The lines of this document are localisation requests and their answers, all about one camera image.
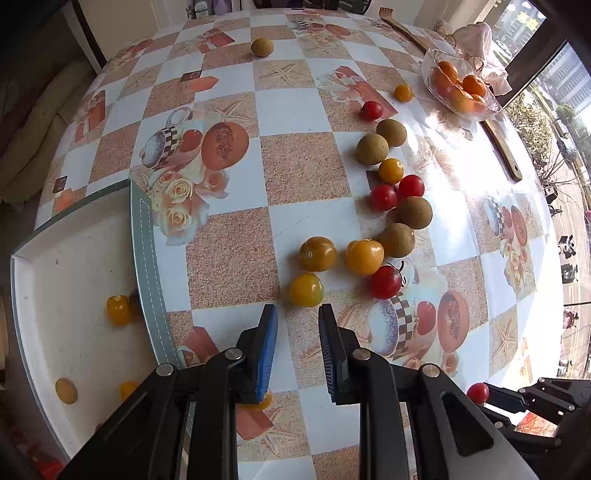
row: white tray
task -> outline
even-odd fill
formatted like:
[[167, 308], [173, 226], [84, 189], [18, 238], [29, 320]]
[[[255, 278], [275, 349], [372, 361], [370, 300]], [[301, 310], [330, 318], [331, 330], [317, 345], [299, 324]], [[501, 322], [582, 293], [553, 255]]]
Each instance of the white tray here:
[[[161, 291], [157, 271], [151, 273], [155, 265], [150, 262], [148, 268], [146, 261], [146, 250], [153, 249], [150, 211], [142, 211], [145, 202], [137, 197], [134, 209], [134, 188], [127, 182], [74, 205], [12, 256], [13, 305], [25, 369], [50, 430], [70, 458], [121, 404], [120, 383], [142, 382], [156, 367], [156, 358], [168, 360], [163, 352], [172, 348], [162, 328], [164, 310], [154, 316]], [[113, 326], [105, 311], [109, 296], [129, 294], [138, 284], [150, 335], [141, 322]], [[60, 377], [78, 390], [73, 405], [56, 395]]]

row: printed tablecloth pattern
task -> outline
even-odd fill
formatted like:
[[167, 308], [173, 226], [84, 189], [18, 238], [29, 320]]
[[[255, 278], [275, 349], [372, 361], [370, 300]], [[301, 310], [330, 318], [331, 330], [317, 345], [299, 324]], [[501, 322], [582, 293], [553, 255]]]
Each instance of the printed tablecloth pattern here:
[[[437, 34], [409, 29], [453, 51]], [[251, 54], [258, 37], [273, 40], [267, 58]], [[389, 157], [424, 179], [434, 218], [395, 262], [404, 287], [386, 306], [367, 297], [342, 260], [319, 274], [339, 324], [397, 364], [441, 365], [463, 389], [485, 380], [519, 388], [556, 371], [560, 270], [531, 162], [499, 120], [524, 174], [509, 181], [482, 128], [429, 94], [421, 58], [389, 26], [340, 11], [187, 21], [120, 51], [56, 152], [37, 226], [128, 176], [152, 198], [165, 305], [186, 364], [233, 346], [264, 303], [279, 308], [273, 403], [265, 418], [250, 419], [254, 426], [241, 430], [239, 421], [242, 479], [357, 475], [359, 409], [330, 402], [317, 309], [294, 307], [285, 292], [302, 272], [297, 251], [308, 237], [326, 236], [343, 251], [385, 226], [366, 201], [376, 168], [355, 159], [376, 125], [358, 117], [368, 99], [406, 126], [407, 142]], [[415, 94], [409, 103], [391, 95], [402, 82]], [[427, 333], [417, 329], [421, 302], [443, 318]], [[400, 325], [392, 345], [372, 332], [392, 320], [388, 309]], [[441, 347], [446, 335], [446, 345], [459, 343], [453, 351]]]

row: printed rose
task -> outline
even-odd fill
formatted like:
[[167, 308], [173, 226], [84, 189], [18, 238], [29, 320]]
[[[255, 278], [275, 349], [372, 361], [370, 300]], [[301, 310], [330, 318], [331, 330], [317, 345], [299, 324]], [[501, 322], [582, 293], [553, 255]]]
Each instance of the printed rose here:
[[160, 210], [162, 209], [162, 191], [152, 190], [150, 196], [152, 197], [152, 221], [154, 225], [158, 226], [160, 224], [158, 221]]
[[225, 191], [228, 186], [230, 178], [225, 170], [209, 170], [205, 171], [205, 178], [199, 185], [195, 185], [193, 190], [204, 197], [215, 197], [223, 199], [228, 196]]
[[443, 362], [441, 362], [441, 368], [448, 375], [456, 373], [457, 365], [460, 362], [456, 352], [447, 353], [443, 352]]
[[193, 182], [184, 177], [174, 179], [166, 187], [166, 194], [171, 202], [183, 203], [193, 195]]
[[190, 242], [207, 223], [209, 205], [196, 193], [175, 203], [162, 192], [162, 205], [158, 215], [160, 230], [167, 237], [167, 245], [184, 245]]
[[176, 170], [157, 170], [152, 174], [148, 185], [154, 190], [164, 190], [170, 182], [179, 178], [181, 175]]

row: round table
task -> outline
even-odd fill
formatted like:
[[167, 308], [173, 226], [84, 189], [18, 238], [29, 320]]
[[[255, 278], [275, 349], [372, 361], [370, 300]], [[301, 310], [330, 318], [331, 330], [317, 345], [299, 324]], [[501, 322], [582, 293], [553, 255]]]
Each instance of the round table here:
[[[437, 34], [408, 28], [453, 51]], [[274, 43], [267, 58], [251, 54], [258, 37]], [[183, 364], [233, 346], [265, 303], [278, 306], [273, 402], [239, 412], [242, 479], [356, 478], [359, 408], [331, 403], [317, 309], [294, 307], [285, 293], [303, 272], [297, 253], [307, 238], [328, 237], [342, 252], [389, 221], [367, 202], [376, 167], [355, 158], [375, 130], [359, 118], [367, 100], [405, 125], [407, 141], [389, 157], [423, 178], [434, 217], [407, 258], [390, 259], [404, 286], [386, 302], [372, 300], [341, 259], [319, 274], [338, 324], [396, 364], [440, 365], [464, 390], [477, 381], [517, 389], [556, 373], [560, 266], [533, 166], [500, 118], [524, 176], [510, 181], [481, 126], [428, 92], [422, 56], [386, 24], [340, 11], [190, 20], [121, 50], [56, 152], [37, 225], [127, 177], [151, 198]], [[408, 103], [391, 95], [404, 82], [415, 95]]]

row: wall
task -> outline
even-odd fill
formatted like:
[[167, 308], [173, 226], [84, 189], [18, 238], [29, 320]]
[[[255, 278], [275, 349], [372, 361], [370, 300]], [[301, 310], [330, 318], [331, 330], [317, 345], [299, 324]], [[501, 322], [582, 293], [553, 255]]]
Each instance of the wall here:
[[158, 30], [150, 0], [79, 0], [86, 21], [107, 59], [121, 47]]

